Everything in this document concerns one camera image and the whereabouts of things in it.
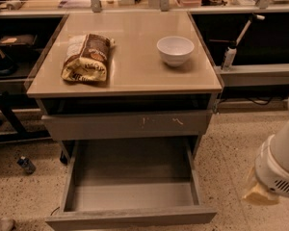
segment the soda can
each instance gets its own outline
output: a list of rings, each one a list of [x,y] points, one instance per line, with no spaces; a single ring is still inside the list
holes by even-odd
[[[18,159],[17,163],[25,170],[26,173],[29,174],[33,173],[37,169],[29,158],[23,156]]]

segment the drawer front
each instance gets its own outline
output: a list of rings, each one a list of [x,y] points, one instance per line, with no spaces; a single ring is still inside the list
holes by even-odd
[[[44,115],[55,141],[205,134],[207,111]]]
[[[79,141],[54,230],[91,230],[209,222],[186,139]]]

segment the brown snack bag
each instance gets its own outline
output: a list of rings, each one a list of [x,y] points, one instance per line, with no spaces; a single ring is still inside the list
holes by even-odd
[[[113,43],[113,40],[93,34],[70,38],[62,78],[72,82],[105,81]]]

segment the wooden countertop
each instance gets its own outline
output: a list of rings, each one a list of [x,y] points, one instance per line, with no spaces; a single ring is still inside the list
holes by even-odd
[[[88,33],[116,41],[108,80],[70,84],[61,78],[68,39]],[[191,59],[179,68],[169,67],[160,59],[156,43],[166,36],[185,37],[195,44]],[[71,13],[27,94],[46,98],[221,90],[186,12]]]

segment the drawer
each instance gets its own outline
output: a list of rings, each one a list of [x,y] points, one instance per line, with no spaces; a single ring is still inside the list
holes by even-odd
[[[162,111],[90,115],[44,115],[55,141],[204,134],[208,111]]]
[[[184,137],[78,141],[54,230],[209,222]]]

